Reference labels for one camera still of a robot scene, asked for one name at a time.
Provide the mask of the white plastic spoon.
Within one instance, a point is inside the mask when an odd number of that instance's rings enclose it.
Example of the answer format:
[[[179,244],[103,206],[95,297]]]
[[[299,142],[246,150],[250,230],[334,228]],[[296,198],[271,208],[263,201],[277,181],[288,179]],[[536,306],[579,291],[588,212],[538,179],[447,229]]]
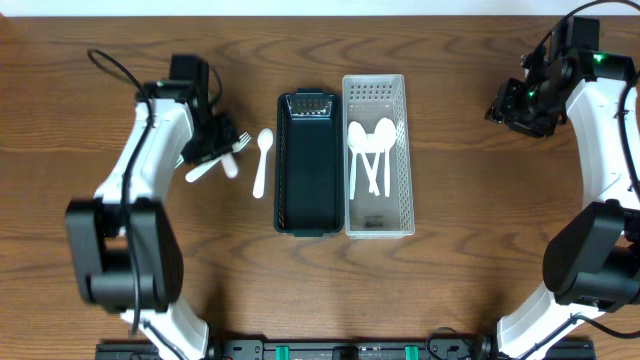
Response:
[[[381,118],[376,125],[375,135],[378,146],[384,150],[384,191],[385,196],[391,193],[391,166],[390,151],[396,142],[396,128],[394,122],[389,118]]]
[[[355,199],[356,181],[357,181],[357,152],[353,145],[348,145],[351,155],[349,168],[349,200]]]

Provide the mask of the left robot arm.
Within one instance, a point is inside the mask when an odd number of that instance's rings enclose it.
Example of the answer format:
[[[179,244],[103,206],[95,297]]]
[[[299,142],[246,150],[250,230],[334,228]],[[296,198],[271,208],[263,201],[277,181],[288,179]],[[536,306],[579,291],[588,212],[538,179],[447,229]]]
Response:
[[[83,300],[142,332],[162,359],[211,359],[209,324],[182,293],[184,263],[164,208],[179,163],[201,165],[232,152],[239,137],[214,111],[214,69],[197,55],[175,54],[165,80],[134,85],[134,125],[122,153],[90,199],[65,212]]]

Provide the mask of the white plastic spoon angled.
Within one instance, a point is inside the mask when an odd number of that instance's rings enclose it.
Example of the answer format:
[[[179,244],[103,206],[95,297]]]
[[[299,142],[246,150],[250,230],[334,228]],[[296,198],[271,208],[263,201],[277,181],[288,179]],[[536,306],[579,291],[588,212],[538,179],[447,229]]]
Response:
[[[366,132],[362,125],[356,121],[353,121],[348,126],[348,136],[347,143],[348,145],[353,145],[357,152],[357,157],[361,151],[361,146],[367,140]]]

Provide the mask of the white thick-handled fork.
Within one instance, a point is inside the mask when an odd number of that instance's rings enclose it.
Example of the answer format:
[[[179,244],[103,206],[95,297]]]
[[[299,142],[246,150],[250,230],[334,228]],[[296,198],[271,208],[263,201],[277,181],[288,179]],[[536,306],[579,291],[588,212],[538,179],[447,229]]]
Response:
[[[233,179],[237,177],[239,170],[232,153],[227,153],[222,155],[221,164],[225,172],[225,175],[229,179]]]

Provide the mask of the white plastic spoon lowest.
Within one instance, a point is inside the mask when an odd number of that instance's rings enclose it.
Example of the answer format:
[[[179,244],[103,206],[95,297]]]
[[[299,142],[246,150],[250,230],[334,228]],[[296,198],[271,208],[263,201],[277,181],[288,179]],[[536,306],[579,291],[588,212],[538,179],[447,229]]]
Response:
[[[374,133],[367,134],[366,138],[367,140],[361,146],[360,153],[364,157],[364,165],[369,179],[369,192],[379,196],[380,190],[377,184],[377,175],[382,147]]]

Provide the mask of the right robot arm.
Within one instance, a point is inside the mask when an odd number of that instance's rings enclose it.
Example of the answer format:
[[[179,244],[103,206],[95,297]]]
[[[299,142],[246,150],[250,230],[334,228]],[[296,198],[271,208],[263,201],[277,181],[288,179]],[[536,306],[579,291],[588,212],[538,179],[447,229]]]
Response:
[[[639,73],[632,58],[599,48],[600,23],[567,15],[522,59],[526,77],[501,85],[486,119],[533,137],[571,123],[583,183],[581,212],[548,244],[543,281],[475,359],[543,359],[582,324],[639,302]]]

